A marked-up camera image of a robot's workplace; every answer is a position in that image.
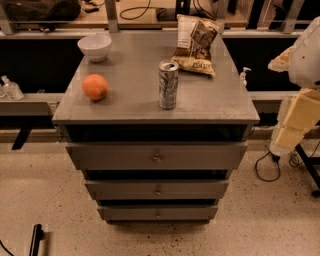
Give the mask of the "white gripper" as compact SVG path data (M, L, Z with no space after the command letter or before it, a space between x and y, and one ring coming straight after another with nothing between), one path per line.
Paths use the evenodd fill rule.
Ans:
M289 71L290 56L294 47L290 46L268 64L275 72ZM287 117L287 127L276 127L271 135L269 150L272 154L288 154L301 142L304 134L299 130L309 130L320 120L320 92L305 90L297 94L291 102Z

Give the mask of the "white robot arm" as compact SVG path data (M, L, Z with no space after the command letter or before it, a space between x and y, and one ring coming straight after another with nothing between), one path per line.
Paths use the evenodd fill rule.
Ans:
M320 17L316 17L294 44L268 64L270 70L287 71L291 83L300 87L281 102L269 150L290 153L320 121Z

